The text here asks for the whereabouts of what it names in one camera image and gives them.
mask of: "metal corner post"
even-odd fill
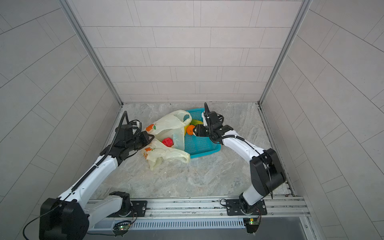
[[[57,1],[60,5],[61,9],[63,10],[64,14],[66,15],[68,21],[70,22],[72,28],[74,29],[76,35],[78,36],[82,45],[84,46],[85,50],[87,51],[93,64],[96,66],[97,71],[100,73],[101,77],[104,79],[108,88],[112,91],[113,95],[115,96],[116,100],[118,101],[118,103],[121,107],[122,101],[119,97],[119,94],[116,92],[116,89],[112,85],[111,80],[109,79],[107,73],[105,72],[103,65],[101,64],[98,56],[96,55],[93,47],[91,46],[91,43],[89,42],[88,38],[86,37],[82,27],[80,26],[75,15],[73,14],[72,9],[69,6],[68,2],[66,0],[57,0]]]
[[[264,89],[263,94],[260,98],[259,105],[261,107],[265,101],[265,98],[266,98],[266,95],[267,95],[269,89],[272,86],[273,81],[276,78],[277,73],[279,72],[279,69],[283,63],[283,60],[284,60],[285,56],[287,55],[289,48],[292,45],[293,39],[295,38],[295,36],[296,36],[296,34],[300,28],[300,25],[301,25],[302,21],[304,20],[304,17],[305,17],[305,15],[306,15],[306,13],[307,13],[310,5],[311,5],[311,2],[312,2],[312,0],[303,0],[303,3],[301,4],[299,12],[296,15],[295,21],[293,22],[293,25],[291,27],[289,34],[288,34],[288,37],[285,40],[285,43],[281,49],[280,55],[276,61],[275,66],[273,67],[271,76],[269,77],[269,80],[266,83],[265,89]]]

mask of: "robotic arm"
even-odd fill
[[[212,142],[233,149],[249,162],[252,184],[240,194],[239,199],[241,211],[251,214],[256,210],[258,201],[286,180],[279,158],[274,150],[257,147],[239,136],[232,127],[223,126],[224,117],[209,111],[207,103],[204,106],[204,124],[197,125],[194,133],[198,137],[209,137]],[[127,121],[125,125],[122,124],[124,118]],[[129,194],[125,192],[112,192],[91,209],[86,208],[89,198],[104,179],[125,159],[154,139],[153,135],[141,131],[138,120],[129,122],[126,111],[115,132],[112,143],[100,153],[95,163],[73,186],[58,198],[49,198],[41,205],[40,240],[81,240],[88,229],[110,214],[116,213],[120,217],[135,214]],[[114,232],[123,235],[128,228],[129,226],[119,226]]]

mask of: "black mounting plate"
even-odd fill
[[[229,209],[227,207],[228,216],[247,216],[245,213],[241,211],[240,203],[238,199],[227,199],[225,204],[230,207]],[[267,215],[264,200],[258,201],[256,203],[256,207],[260,210],[261,215]],[[259,212],[255,210],[250,215],[259,215]]]
[[[144,217],[145,211],[147,209],[147,201],[131,201],[132,207],[134,207],[137,211],[137,217]],[[109,215],[108,217],[121,217],[117,213],[113,213]],[[131,211],[127,216],[125,217],[133,217],[133,211]]]

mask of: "red fruit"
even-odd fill
[[[172,138],[170,138],[170,137],[167,137],[166,139],[164,139],[164,140],[162,141],[162,143],[163,143],[165,146],[167,146],[167,147],[172,147],[172,146],[173,146],[173,140],[172,140]]]

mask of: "gray wall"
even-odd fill
[[[0,1],[1,238],[85,172],[118,109],[55,0]]]
[[[258,101],[302,3],[68,2],[123,102]]]
[[[384,2],[315,0],[262,108],[322,238],[384,236]]]

